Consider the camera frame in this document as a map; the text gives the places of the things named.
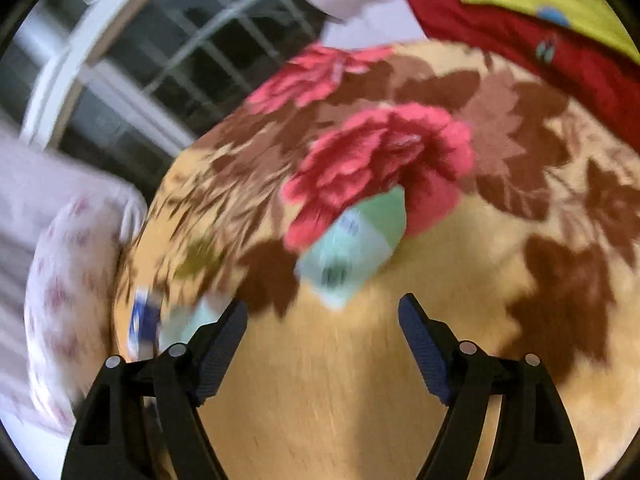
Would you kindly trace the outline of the floral white bolster pillow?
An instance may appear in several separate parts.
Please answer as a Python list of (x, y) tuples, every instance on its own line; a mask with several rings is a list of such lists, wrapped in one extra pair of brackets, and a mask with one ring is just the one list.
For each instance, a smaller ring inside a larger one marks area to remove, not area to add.
[(136, 188), (77, 193), (36, 236), (25, 290), (28, 391), (43, 425), (61, 434), (112, 351), (119, 260), (147, 211)]

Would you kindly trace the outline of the left white curtain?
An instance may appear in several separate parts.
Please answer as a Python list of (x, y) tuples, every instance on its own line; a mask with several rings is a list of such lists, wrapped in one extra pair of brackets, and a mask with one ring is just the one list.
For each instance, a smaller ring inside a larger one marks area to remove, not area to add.
[(41, 232), (77, 197), (110, 198), (122, 211), (120, 239), (137, 234), (146, 203), (129, 182), (83, 162), (31, 148), (1, 124), (1, 393), (28, 390), (24, 299)]

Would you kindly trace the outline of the amber hair claw clip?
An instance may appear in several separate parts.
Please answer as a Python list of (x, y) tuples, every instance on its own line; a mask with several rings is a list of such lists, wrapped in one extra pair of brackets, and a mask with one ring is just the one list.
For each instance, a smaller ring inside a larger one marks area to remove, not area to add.
[(184, 259), (175, 268), (174, 279), (216, 278), (226, 255), (227, 248), (216, 247), (205, 238), (196, 240), (186, 248)]

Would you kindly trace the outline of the blue white medicine box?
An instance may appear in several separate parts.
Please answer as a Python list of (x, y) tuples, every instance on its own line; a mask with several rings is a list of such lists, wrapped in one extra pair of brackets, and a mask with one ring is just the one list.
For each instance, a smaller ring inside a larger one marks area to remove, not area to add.
[(155, 290), (139, 287), (134, 293), (128, 330), (128, 351), (134, 361), (156, 355), (161, 307), (162, 297)]

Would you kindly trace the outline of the floral plush bed blanket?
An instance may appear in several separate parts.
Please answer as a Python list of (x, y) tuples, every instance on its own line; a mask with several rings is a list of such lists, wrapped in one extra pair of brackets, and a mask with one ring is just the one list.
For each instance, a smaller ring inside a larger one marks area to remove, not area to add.
[(126, 255), (183, 322), (250, 320), (201, 418), (233, 479), (412, 479), (445, 415), (398, 322), (413, 294), (492, 356), (533, 353), (601, 479), (639, 430), (639, 152), (500, 56), (313, 46), (168, 170)]

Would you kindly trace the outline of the large green frog bottle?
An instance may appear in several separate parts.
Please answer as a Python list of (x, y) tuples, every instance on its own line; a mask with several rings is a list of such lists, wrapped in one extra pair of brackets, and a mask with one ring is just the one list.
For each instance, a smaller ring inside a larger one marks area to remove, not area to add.
[(158, 351), (164, 352), (178, 342), (187, 344), (202, 325), (216, 323), (231, 301), (220, 292), (208, 292), (193, 307), (172, 310), (160, 323)]

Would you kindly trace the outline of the window with metal bars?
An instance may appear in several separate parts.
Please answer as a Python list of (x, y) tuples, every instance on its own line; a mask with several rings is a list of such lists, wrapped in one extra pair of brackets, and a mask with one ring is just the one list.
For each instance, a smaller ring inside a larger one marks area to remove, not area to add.
[(1, 49), (1, 120), (152, 198), (174, 158), (326, 14), (306, 0), (28, 0)]

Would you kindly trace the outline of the red cloth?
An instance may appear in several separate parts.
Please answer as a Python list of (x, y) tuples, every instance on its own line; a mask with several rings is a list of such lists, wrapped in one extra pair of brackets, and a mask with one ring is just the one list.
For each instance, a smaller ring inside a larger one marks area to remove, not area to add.
[(575, 98), (639, 148), (639, 65), (549, 21), (461, 0), (408, 0), (424, 34), (497, 53)]

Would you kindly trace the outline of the white green frog bottle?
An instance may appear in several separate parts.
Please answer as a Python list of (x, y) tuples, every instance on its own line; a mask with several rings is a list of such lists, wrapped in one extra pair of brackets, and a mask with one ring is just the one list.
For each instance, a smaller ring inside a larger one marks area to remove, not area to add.
[(405, 190), (347, 208), (298, 259), (295, 273), (332, 310), (345, 307), (393, 255), (407, 229)]

